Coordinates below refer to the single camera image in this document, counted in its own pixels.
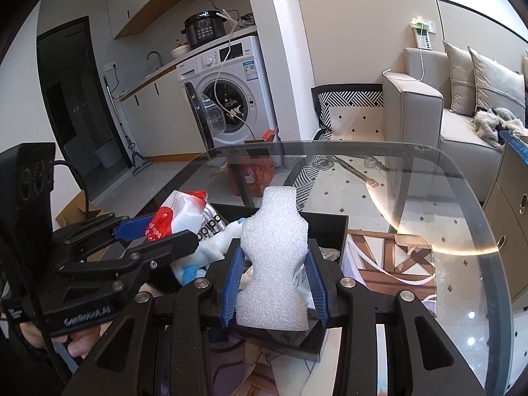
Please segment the person's left hand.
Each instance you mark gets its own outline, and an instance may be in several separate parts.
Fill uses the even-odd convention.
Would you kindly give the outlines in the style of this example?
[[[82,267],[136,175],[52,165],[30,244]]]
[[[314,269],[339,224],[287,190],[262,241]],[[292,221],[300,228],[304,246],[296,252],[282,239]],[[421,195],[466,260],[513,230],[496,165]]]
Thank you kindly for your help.
[[[45,341],[41,331],[35,324],[21,323],[20,330],[23,337],[29,344],[34,348],[45,348]],[[52,342],[65,343],[67,344],[67,350],[73,358],[86,358],[88,353],[91,352],[95,344],[98,342],[101,333],[101,326],[87,328],[77,333],[71,333],[60,337],[55,337]]]

